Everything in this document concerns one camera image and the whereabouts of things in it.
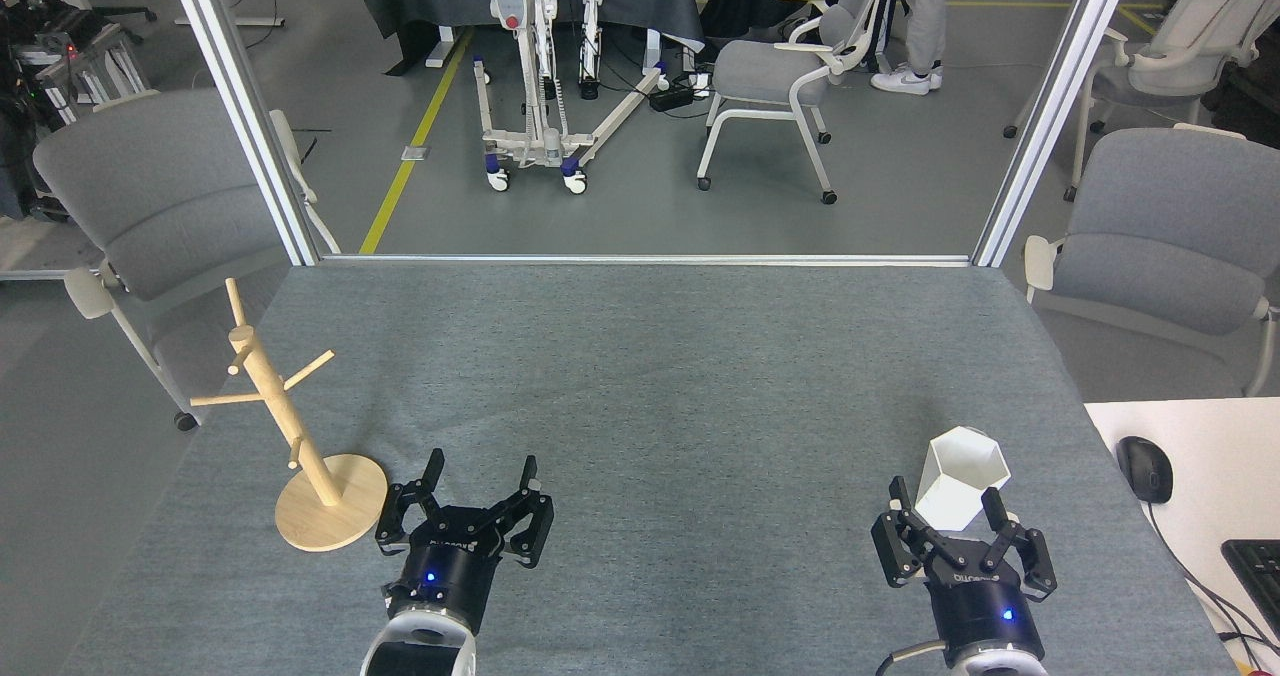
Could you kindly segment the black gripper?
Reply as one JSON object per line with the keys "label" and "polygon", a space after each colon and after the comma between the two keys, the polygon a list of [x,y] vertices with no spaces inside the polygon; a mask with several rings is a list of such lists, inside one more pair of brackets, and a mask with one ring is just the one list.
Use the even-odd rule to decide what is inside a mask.
{"label": "black gripper", "polygon": [[[952,544],[965,559],[956,567],[947,540],[918,513],[905,479],[893,476],[890,507],[870,527],[884,580],[902,588],[925,561],[925,586],[946,659],[959,659],[978,647],[1011,647],[1042,659],[1044,648],[1020,576],[1004,557],[1010,547],[1016,551],[1023,583],[1030,589],[1027,597],[1044,600],[1057,588],[1044,535],[1023,527],[1006,511],[998,488],[986,488],[980,503],[996,539],[989,547]],[[925,557],[928,547],[932,552]]]}
{"label": "black gripper", "polygon": [[[439,508],[434,490],[444,465],[443,449],[434,448],[421,478],[387,489],[375,526],[378,548],[394,556],[410,544],[399,579],[385,585],[387,615],[416,606],[443,608],[476,634],[502,554],[535,568],[554,520],[554,503],[541,493],[536,457],[529,455],[518,489],[508,498],[488,510]],[[426,520],[407,536],[403,521],[411,506],[419,506]]]}

